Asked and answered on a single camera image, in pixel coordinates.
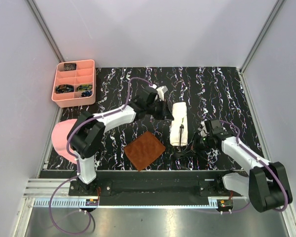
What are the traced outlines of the black spoon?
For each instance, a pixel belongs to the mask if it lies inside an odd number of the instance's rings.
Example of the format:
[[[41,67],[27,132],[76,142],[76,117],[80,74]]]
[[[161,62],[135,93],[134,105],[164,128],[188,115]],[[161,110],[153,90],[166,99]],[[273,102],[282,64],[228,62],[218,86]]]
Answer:
[[[184,125],[181,124],[180,125],[180,128],[179,128],[179,145],[178,145],[177,151],[175,153],[175,157],[176,158],[180,158],[181,157],[181,144],[182,144],[183,131],[184,131]]]

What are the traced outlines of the pink baseball cap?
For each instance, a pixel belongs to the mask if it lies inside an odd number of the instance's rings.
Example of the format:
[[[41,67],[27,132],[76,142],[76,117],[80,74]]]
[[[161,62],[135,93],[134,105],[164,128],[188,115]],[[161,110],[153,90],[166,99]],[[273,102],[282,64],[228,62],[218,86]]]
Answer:
[[[68,153],[66,145],[67,135],[73,128],[76,121],[77,119],[69,119],[57,123],[51,134],[52,145],[56,153],[74,164],[76,164],[75,157]]]

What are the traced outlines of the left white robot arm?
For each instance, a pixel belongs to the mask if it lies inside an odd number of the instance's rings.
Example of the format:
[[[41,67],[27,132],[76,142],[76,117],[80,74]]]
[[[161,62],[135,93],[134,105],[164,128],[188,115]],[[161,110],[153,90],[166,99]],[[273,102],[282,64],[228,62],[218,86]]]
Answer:
[[[105,113],[83,112],[67,135],[66,150],[77,161],[79,189],[87,196],[95,193],[97,177],[94,168],[95,155],[103,135],[121,125],[143,119],[146,115],[156,120],[173,120],[164,94],[166,86],[148,86],[134,98],[130,91],[126,102],[117,109]]]

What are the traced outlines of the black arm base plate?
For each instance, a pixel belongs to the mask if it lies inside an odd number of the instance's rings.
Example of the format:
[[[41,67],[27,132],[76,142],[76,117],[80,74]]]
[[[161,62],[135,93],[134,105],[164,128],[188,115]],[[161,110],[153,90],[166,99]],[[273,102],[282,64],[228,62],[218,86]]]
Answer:
[[[227,191],[220,180],[226,172],[183,171],[98,171],[89,185],[72,181],[69,195],[100,196],[101,207],[209,207],[216,198],[239,197]]]

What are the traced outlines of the pink divided organizer tray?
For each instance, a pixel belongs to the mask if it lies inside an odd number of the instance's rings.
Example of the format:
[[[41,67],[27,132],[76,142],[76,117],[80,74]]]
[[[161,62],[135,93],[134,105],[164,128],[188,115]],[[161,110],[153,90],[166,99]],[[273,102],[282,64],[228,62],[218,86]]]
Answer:
[[[92,59],[57,65],[51,99],[60,108],[92,105],[96,101],[96,68]]]

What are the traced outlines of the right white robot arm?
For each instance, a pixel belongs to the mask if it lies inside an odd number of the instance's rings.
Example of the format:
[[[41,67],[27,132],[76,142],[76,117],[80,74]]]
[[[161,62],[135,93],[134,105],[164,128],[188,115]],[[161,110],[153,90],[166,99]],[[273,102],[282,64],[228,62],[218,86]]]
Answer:
[[[220,196],[236,192],[249,199],[258,212],[275,210],[283,212],[292,203],[293,196],[286,169],[280,162],[270,162],[258,155],[240,140],[240,129],[234,124],[212,119],[195,132],[187,142],[187,120],[172,121],[170,143],[172,146],[190,147],[192,153],[215,149],[231,157],[247,173],[242,176],[228,171],[214,183],[214,190]]]

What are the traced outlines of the brown folded cloth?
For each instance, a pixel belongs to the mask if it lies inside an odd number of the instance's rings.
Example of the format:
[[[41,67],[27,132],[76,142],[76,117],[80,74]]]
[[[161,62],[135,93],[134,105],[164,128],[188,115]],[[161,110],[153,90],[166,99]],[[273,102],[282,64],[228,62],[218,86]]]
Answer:
[[[138,171],[142,171],[151,165],[165,150],[165,146],[149,131],[124,148],[127,158]]]

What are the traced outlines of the black marble patterned mat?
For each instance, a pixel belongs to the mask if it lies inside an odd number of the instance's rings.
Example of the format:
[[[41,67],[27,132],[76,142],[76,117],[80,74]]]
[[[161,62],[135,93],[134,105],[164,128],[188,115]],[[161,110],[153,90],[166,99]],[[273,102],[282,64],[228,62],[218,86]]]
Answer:
[[[262,148],[254,126],[247,98],[235,67],[116,67],[97,68],[96,102],[89,106],[63,108],[60,121],[75,119],[82,111],[91,113],[115,109],[126,100],[128,91],[138,95],[152,82],[167,86],[169,105],[186,102],[188,136],[192,137],[201,123],[221,119],[237,126],[240,139],[261,155]],[[94,163],[96,170],[134,170],[124,153],[124,147],[146,131],[151,132],[165,146],[165,152],[150,166],[149,171],[173,170],[239,170],[240,165],[219,150],[208,150],[199,156],[189,153],[176,158],[169,143],[168,120],[143,120],[125,124],[107,132]]]

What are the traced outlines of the white cloth napkin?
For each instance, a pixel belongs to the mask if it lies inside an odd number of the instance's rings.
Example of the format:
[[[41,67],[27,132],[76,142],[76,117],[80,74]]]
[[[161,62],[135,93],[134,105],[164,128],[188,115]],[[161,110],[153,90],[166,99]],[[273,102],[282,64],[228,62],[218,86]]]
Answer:
[[[184,125],[181,146],[186,146],[188,141],[188,125],[187,125],[187,106],[186,102],[174,103],[172,107],[172,115],[174,120],[171,121],[170,127],[170,144],[178,147],[179,145],[179,128]]]

